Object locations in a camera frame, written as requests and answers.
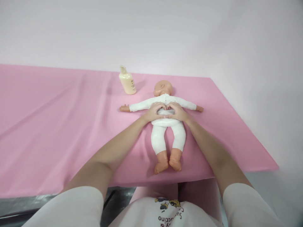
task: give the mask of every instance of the white onesie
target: white onesie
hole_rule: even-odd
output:
[[[165,105],[168,105],[170,102],[177,102],[182,107],[190,110],[196,110],[197,108],[197,105],[193,104],[192,102],[188,102],[179,97],[163,94],[161,96],[150,98],[137,104],[132,104],[129,106],[129,109],[131,112],[149,109],[154,102],[162,102]],[[164,110],[164,108],[161,108],[158,110],[157,113],[160,115],[169,115],[169,114],[174,114],[175,111],[173,109]],[[175,137],[172,148],[177,148],[183,151],[186,134],[182,122],[180,122],[177,119],[162,118],[162,119],[154,120],[151,123],[153,125],[151,132],[151,145],[156,154],[166,150],[164,133],[167,127],[171,127]]]

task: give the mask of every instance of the human hand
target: human hand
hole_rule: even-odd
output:
[[[126,104],[124,106],[120,106],[119,110],[122,112],[130,112],[129,106]]]
[[[173,118],[179,121],[186,121],[189,118],[189,115],[184,111],[184,109],[177,102],[170,102],[166,108],[174,109],[175,114],[166,115],[166,118]]]
[[[161,108],[164,108],[166,110],[166,106],[162,102],[154,102],[149,110],[142,116],[147,122],[160,119],[160,118],[165,118],[165,115],[159,115],[157,114],[157,111]]]

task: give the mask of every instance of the bottle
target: bottle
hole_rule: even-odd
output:
[[[137,92],[133,76],[126,71],[124,66],[120,66],[121,73],[119,74],[119,78],[125,90],[125,93],[128,95],[133,95]]]

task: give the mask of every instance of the floor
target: floor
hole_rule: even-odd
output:
[[[112,187],[106,194],[104,210],[101,218],[101,227],[108,227],[109,224],[129,204],[135,191],[134,188]],[[20,227],[44,204],[56,195],[43,195],[25,198],[0,199],[0,226]],[[227,218],[221,201],[221,211],[224,226],[227,225]]]

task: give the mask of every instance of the white t-shirt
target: white t-shirt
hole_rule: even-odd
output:
[[[45,204],[24,227],[99,227],[103,202],[96,188],[74,188]],[[257,191],[246,184],[228,186],[223,204],[229,227],[284,226]],[[223,227],[192,203],[150,197],[129,204],[110,226]]]
[[[180,104],[180,106],[182,106],[186,109],[196,110],[196,108],[197,108],[197,105],[193,104],[192,102],[186,101],[179,97],[170,96],[169,94],[163,94],[158,97],[146,99],[145,101],[137,103],[137,104],[129,105],[129,109],[131,112],[149,109],[154,102],[162,102],[165,105],[168,105],[170,102],[177,102]],[[175,111],[173,109],[164,110],[163,108],[161,108],[157,111],[157,113],[159,115],[169,115],[169,114],[175,114]],[[180,121],[178,121],[177,119],[163,118],[163,119],[153,120],[151,122],[151,124],[157,125],[157,126],[169,127],[169,126],[176,125],[179,122]]]

